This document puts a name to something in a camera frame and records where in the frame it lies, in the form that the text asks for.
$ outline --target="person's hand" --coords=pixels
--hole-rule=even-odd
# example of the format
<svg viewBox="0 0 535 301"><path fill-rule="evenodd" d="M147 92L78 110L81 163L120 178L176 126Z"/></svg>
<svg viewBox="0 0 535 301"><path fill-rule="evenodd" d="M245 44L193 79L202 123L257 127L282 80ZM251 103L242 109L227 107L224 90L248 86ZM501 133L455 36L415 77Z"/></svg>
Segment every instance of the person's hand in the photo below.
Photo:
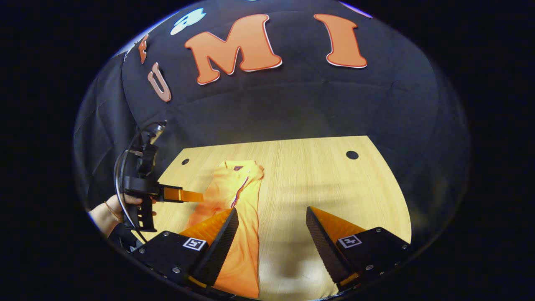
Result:
<svg viewBox="0 0 535 301"><path fill-rule="evenodd" d="M152 200L152 204L156 204L156 200L155 199L153 199L152 197L150 197L150 199ZM139 199L139 198L133 197L131 195L125 194L125 202L127 204L133 204L133 205L141 206L141 202L142 201L143 201L142 199ZM118 215L120 215L120 213L123 212L123 208L121 207L121 204L119 203L119 199L117 198L116 194L112 195L106 201L106 204L108 204L108 206L110 206L110 208L113 210L113 212L115 212Z"/></svg>

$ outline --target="wooden table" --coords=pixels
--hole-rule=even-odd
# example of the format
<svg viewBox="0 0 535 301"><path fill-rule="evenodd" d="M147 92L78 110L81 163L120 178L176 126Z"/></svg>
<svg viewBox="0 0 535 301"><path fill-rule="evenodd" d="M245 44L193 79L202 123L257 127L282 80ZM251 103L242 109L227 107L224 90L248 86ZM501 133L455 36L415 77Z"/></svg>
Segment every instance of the wooden table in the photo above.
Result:
<svg viewBox="0 0 535 301"><path fill-rule="evenodd" d="M358 158L348 158L348 151L355 151ZM182 165L184 159L189 162ZM411 241L409 211L401 189L367 136L185 148L159 182L204 192L214 168L224 160L255 160L264 167L258 199L261 300L310 300L338 292L305 224L307 206L366 230L384 227ZM193 202L156 203L158 232L143 235L151 239L164 230L183 231L195 206Z"/></svg>

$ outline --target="black fabric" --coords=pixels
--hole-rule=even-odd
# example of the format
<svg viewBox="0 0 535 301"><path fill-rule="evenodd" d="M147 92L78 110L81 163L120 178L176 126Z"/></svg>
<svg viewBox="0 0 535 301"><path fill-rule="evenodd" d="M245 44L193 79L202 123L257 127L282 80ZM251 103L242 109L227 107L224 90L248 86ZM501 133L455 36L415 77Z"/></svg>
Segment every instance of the black fabric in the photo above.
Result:
<svg viewBox="0 0 535 301"><path fill-rule="evenodd" d="M178 19L201 7L204 18L170 35ZM197 84L193 54L184 43L204 31L226 40L237 19L257 13L270 17L265 28L282 65L243 72L239 53L231 76L220 70L215 82ZM367 67L326 61L330 38L315 13L358 25L354 31ZM137 45L124 63L123 58L118 55L99 74L78 116L76 174L80 196L88 204L113 193L113 162L134 129L164 119L168 123L156 143L160 150L153 179L183 148L367 135L400 184L413 245L428 243L460 202L469 140L455 91L408 39L337 1L198 2L149 33L143 65ZM147 80L155 62L171 90L170 102L162 101Z"/></svg>
<svg viewBox="0 0 535 301"><path fill-rule="evenodd" d="M113 167L138 130L121 83L122 58L112 58L88 89L73 133L78 195L91 210L114 194Z"/></svg>

